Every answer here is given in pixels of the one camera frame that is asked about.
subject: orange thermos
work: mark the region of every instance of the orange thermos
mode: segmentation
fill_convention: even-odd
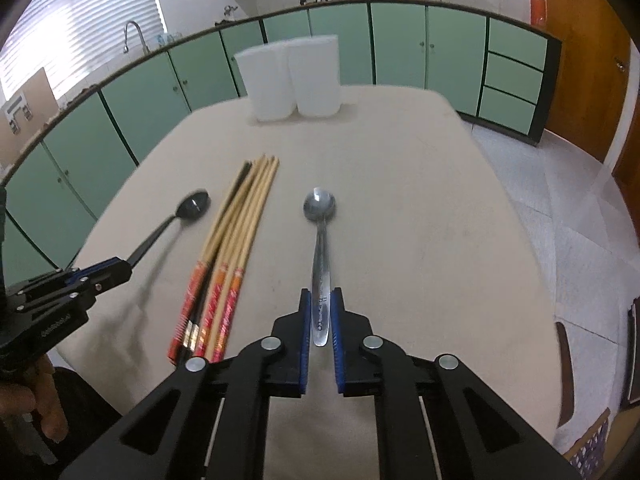
[[[531,0],[531,25],[546,26],[546,0]]]

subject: white table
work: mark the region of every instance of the white table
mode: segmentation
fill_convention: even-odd
[[[174,222],[59,352],[121,412],[167,377],[166,350],[213,215],[242,161],[265,152],[281,165],[226,355],[297,309],[316,240],[302,202],[322,186],[337,200],[332,285],[347,309],[409,354],[458,355],[551,441],[561,399],[554,308],[494,172],[438,94],[383,86],[343,94],[327,120],[257,123],[248,101],[235,100],[176,126],[99,219],[78,266],[129,256],[193,189],[209,191],[210,211],[191,226]],[[307,395],[272,400],[265,478],[377,477],[373,400],[337,394],[332,355],[330,344],[312,347]]]

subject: white blinds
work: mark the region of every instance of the white blinds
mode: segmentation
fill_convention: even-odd
[[[125,22],[147,43],[164,32],[156,0],[33,0],[0,51],[0,82],[10,97],[44,67],[56,99],[122,52]],[[131,27],[129,44],[140,44]]]

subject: green cabinet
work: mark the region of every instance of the green cabinet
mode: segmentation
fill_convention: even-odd
[[[238,63],[234,56],[241,50],[249,48],[250,46],[261,45],[264,43],[262,40],[262,32],[260,31],[260,23],[241,23],[240,25],[225,28],[221,31],[221,34],[222,41],[225,43],[226,54],[229,57],[231,71],[233,72],[234,79],[238,85],[238,91],[242,97],[245,97],[246,89],[244,88],[244,83],[240,76],[240,70],[238,69]]]
[[[7,211],[17,224],[57,266],[66,267],[94,226],[94,219],[42,145],[20,165],[6,192]]]
[[[535,104],[540,95],[542,72],[490,52],[484,84]]]
[[[489,19],[489,51],[545,68],[546,38],[511,23]]]
[[[313,36],[336,34],[343,85],[373,83],[367,4],[345,4],[309,9]]]
[[[424,88],[426,7],[371,4],[376,83]]]
[[[18,228],[9,218],[6,219],[4,226],[2,267],[6,285],[28,280],[34,276],[50,272],[54,268],[22,236],[22,233],[18,231]]]
[[[304,10],[296,10],[287,14],[271,16],[264,21],[264,30],[267,33],[267,41],[292,40],[311,36],[309,29],[309,16]]]
[[[175,46],[169,55],[191,110],[238,97],[219,32]]]
[[[124,73],[102,93],[140,162],[190,112],[165,52]]]
[[[535,105],[503,92],[484,87],[479,117],[529,135]]]
[[[447,7],[429,7],[427,88],[468,115],[478,111],[486,18]]]
[[[71,112],[42,143],[95,217],[136,169],[98,94]]]

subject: human hand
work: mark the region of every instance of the human hand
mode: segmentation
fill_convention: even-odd
[[[42,416],[42,433],[54,442],[61,442],[69,428],[53,381],[53,373],[51,361],[43,355],[24,374],[26,386],[0,383],[0,416],[23,415],[38,410]]]

